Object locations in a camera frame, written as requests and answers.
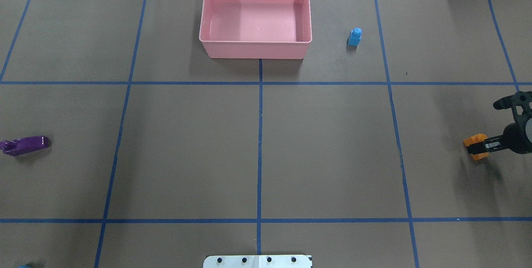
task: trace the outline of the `blue tape line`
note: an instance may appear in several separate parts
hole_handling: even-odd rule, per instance
[[[122,109],[122,117],[120,118],[120,128],[118,128],[118,138],[116,139],[116,147],[114,149],[113,166],[111,169],[111,177],[109,178],[109,187],[107,190],[107,197],[105,199],[105,207],[103,213],[103,222],[101,223],[100,236],[98,240],[98,248],[96,250],[96,258],[94,261],[94,268],[99,266],[99,258],[101,255],[101,246],[103,245],[103,239],[105,236],[106,221],[109,213],[109,204],[111,202],[111,193],[113,191],[114,176],[116,173],[116,164],[118,162],[118,150],[120,149],[120,141],[122,140],[122,131],[124,128],[124,120],[126,118],[126,110],[129,102],[129,93],[131,92],[131,81],[133,79],[133,71],[135,70],[135,60],[137,57],[138,43],[140,41],[140,32],[142,30],[142,22],[144,18],[144,10],[146,9],[146,0],[142,2],[142,10],[140,11],[140,19],[138,23],[137,38],[135,39],[135,48],[133,49],[133,57],[131,59],[131,67],[129,69],[129,84],[126,90],[126,97],[124,99],[124,107]]]
[[[262,254],[261,218],[262,218],[262,97],[263,97],[262,59],[259,59],[259,142],[257,156],[257,254]]]
[[[513,82],[397,82],[393,86],[513,86]]]
[[[532,221],[532,217],[430,217],[412,220],[414,222]]]
[[[385,86],[386,82],[264,82],[265,86]]]
[[[408,218],[273,218],[261,219],[262,223],[384,223],[409,222]]]
[[[382,59],[384,60],[384,71],[386,72],[386,82],[388,83],[388,96],[390,99],[390,107],[392,109],[392,119],[394,122],[395,141],[397,143],[397,149],[399,150],[399,158],[401,160],[401,173],[403,174],[403,191],[404,191],[404,199],[406,202],[406,213],[409,219],[410,239],[412,240],[412,253],[414,253],[414,264],[416,265],[416,268],[419,268],[418,247],[416,243],[416,234],[414,233],[414,223],[412,222],[412,210],[410,208],[410,196],[408,193],[408,184],[406,182],[406,172],[404,169],[403,151],[401,149],[401,138],[399,137],[399,129],[397,127],[397,116],[395,115],[395,105],[394,105],[394,100],[393,100],[392,84],[390,82],[390,73],[388,70],[388,59],[386,57],[386,48],[384,47],[384,35],[382,33],[382,23],[380,20],[379,3],[378,3],[378,0],[374,0],[374,1],[375,1],[375,11],[377,13],[377,25],[379,27],[380,47],[382,49]]]
[[[495,25],[495,30],[497,31],[497,36],[499,37],[500,46],[502,47],[502,51],[504,52],[504,57],[506,58],[508,69],[510,69],[510,74],[512,75],[513,85],[515,85],[515,91],[519,91],[519,85],[517,84],[515,73],[513,73],[512,63],[510,62],[510,57],[508,56],[506,45],[504,44],[502,35],[500,34],[500,29],[498,27],[497,19],[495,18],[495,12],[493,11],[492,0],[488,0],[488,5],[490,6],[490,12],[492,13],[493,24]]]
[[[0,72],[0,81],[4,79],[4,74],[5,74],[5,70],[7,69],[7,64],[9,64],[11,53],[13,52],[13,48],[15,47],[15,43],[17,42],[17,37],[19,37],[20,28],[22,27],[24,18],[26,17],[26,13],[28,12],[28,8],[30,7],[31,1],[32,0],[26,1],[26,6],[24,6],[24,11],[22,12],[22,16],[20,17],[19,25],[17,26],[17,30],[15,31],[15,35],[13,36],[13,40],[11,41],[11,45],[9,46],[9,50],[7,52],[7,56],[4,61],[4,66],[2,67],[2,71]]]
[[[48,218],[28,218],[28,219],[20,219],[20,218],[7,218],[7,219],[0,219],[0,223],[101,223],[102,219],[48,219]]]
[[[177,85],[177,86],[257,86],[258,82],[202,82],[202,81],[133,81],[133,85]]]
[[[5,85],[32,85],[32,86],[41,86],[41,85],[127,85],[127,81],[2,81],[0,84]]]
[[[201,223],[256,223],[257,219],[107,219],[107,223],[175,223],[175,224],[201,224]]]
[[[201,82],[201,81],[0,81],[3,85],[205,85],[258,86],[260,82]],[[413,82],[391,81],[392,86],[513,86],[513,82]],[[532,86],[532,82],[517,82]],[[388,82],[262,82],[263,86],[386,86]]]
[[[104,219],[3,218],[0,223],[103,223]],[[532,217],[420,217],[412,218],[234,218],[234,219],[107,219],[106,224],[221,224],[221,223],[406,223],[406,222],[532,222]]]

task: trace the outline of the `metal plate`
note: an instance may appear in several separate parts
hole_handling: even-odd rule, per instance
[[[203,262],[203,268],[312,268],[312,256],[208,256]]]

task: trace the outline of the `table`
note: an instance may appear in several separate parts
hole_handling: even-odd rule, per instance
[[[304,60],[211,59],[202,0],[0,0],[0,266],[532,265],[526,0],[311,0]],[[346,47],[359,26],[363,39]]]

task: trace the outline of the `plastic bin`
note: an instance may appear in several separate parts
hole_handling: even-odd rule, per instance
[[[211,58],[303,59],[310,0],[203,0],[199,36]]]

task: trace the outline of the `blue object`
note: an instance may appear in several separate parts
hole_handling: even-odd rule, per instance
[[[351,31],[351,35],[349,36],[349,39],[347,40],[348,45],[358,46],[360,43],[360,40],[362,39],[362,29],[360,28],[354,28]]]

